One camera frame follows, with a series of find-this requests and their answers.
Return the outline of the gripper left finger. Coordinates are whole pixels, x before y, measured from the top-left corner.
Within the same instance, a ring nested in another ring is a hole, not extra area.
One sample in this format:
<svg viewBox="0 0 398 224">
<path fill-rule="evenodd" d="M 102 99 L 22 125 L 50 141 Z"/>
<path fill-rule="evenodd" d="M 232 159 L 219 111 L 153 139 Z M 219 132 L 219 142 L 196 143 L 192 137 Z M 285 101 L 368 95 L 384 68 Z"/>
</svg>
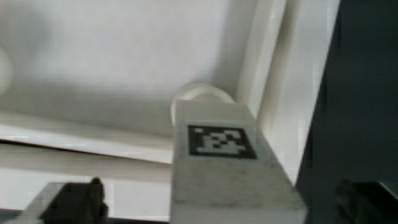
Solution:
<svg viewBox="0 0 398 224">
<path fill-rule="evenodd" d="M 105 224 L 109 206 L 98 177 L 89 182 L 50 182 L 13 224 Z"/>
</svg>

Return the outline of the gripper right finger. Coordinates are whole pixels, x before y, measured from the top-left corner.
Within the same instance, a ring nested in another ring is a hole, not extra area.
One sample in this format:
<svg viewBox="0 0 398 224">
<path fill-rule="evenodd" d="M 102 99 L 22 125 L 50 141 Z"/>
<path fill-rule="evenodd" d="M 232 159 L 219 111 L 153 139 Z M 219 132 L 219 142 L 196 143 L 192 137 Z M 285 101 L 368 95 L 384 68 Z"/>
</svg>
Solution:
<svg viewBox="0 0 398 224">
<path fill-rule="evenodd" d="M 398 182 L 342 181 L 336 224 L 398 224 Z"/>
</svg>

